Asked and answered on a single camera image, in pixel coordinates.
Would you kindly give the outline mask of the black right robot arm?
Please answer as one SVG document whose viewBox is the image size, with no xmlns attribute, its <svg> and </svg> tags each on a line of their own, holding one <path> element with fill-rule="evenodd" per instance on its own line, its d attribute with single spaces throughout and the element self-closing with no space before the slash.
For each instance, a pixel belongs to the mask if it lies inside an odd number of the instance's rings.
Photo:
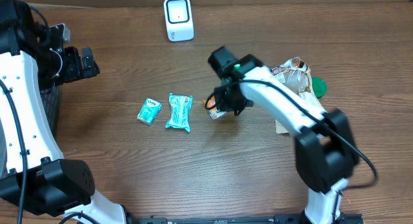
<svg viewBox="0 0 413 224">
<path fill-rule="evenodd" d="M 307 205 L 299 214 L 276 214 L 273 222 L 362 223 L 360 214 L 340 210 L 343 192 L 359 163 L 346 115 L 305 103 L 251 54 L 238 59 L 222 46 L 211 53 L 208 64 L 221 80 L 212 94 L 214 108 L 239 115 L 258 104 L 294 140 L 296 170 L 308 187 Z"/>
</svg>

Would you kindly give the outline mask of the white brown snack bag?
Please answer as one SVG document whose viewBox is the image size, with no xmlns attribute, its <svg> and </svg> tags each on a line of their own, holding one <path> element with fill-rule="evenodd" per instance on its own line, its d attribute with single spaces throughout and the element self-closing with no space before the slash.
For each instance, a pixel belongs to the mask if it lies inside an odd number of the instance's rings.
<svg viewBox="0 0 413 224">
<path fill-rule="evenodd" d="M 275 79 L 291 89 L 305 103 L 323 108 L 312 88 L 310 68 L 299 57 L 289 59 L 270 71 Z"/>
</svg>

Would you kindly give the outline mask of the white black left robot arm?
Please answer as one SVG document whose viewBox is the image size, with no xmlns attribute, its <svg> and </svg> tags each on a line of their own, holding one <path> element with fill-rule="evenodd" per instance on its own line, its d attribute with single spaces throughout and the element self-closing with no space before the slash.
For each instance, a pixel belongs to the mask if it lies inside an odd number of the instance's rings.
<svg viewBox="0 0 413 224">
<path fill-rule="evenodd" d="M 1 125 L 6 167 L 1 197 L 19 213 L 81 223 L 132 223 L 124 206 L 96 190 L 89 166 L 66 159 L 50 129 L 42 96 L 91 78 L 99 67 L 89 48 L 69 46 L 64 24 L 34 21 L 36 8 L 1 1 Z"/>
</svg>

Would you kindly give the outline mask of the green round lid container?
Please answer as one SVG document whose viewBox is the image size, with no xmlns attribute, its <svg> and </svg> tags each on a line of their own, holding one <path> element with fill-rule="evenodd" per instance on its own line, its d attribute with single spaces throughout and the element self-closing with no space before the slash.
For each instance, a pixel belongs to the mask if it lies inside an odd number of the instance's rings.
<svg viewBox="0 0 413 224">
<path fill-rule="evenodd" d="M 312 89 L 314 95 L 320 99 L 327 93 L 327 84 L 320 77 L 312 78 Z"/>
</svg>

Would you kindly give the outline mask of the orange juice carton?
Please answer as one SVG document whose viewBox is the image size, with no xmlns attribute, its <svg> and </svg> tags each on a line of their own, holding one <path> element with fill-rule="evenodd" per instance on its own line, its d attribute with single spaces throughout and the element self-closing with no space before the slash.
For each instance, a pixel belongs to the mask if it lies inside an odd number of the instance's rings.
<svg viewBox="0 0 413 224">
<path fill-rule="evenodd" d="M 216 104 L 216 100 L 214 96 L 212 96 L 208 101 L 206 99 L 203 100 L 203 106 L 207 105 L 208 114 L 213 120 L 219 119 L 227 114 L 227 112 L 221 111 L 217 109 L 217 107 L 210 108 L 214 106 L 215 104 Z"/>
</svg>

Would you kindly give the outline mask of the light green wipes pack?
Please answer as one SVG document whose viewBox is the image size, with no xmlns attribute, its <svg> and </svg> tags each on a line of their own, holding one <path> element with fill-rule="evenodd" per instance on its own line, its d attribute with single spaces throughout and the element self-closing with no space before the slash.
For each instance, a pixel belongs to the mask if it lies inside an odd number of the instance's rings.
<svg viewBox="0 0 413 224">
<path fill-rule="evenodd" d="M 182 95 L 169 95 L 171 115 L 165 128 L 185 129 L 190 132 L 189 115 L 192 109 L 193 97 Z"/>
</svg>

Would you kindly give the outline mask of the teal white small packet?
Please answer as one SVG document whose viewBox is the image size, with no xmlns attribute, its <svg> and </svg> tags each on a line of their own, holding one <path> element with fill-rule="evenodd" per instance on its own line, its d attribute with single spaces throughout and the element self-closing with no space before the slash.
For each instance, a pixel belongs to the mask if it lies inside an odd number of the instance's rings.
<svg viewBox="0 0 413 224">
<path fill-rule="evenodd" d="M 157 115 L 162 109 L 162 104 L 151 98 L 146 98 L 141 110 L 137 115 L 137 120 L 147 124 L 152 125 Z"/>
</svg>

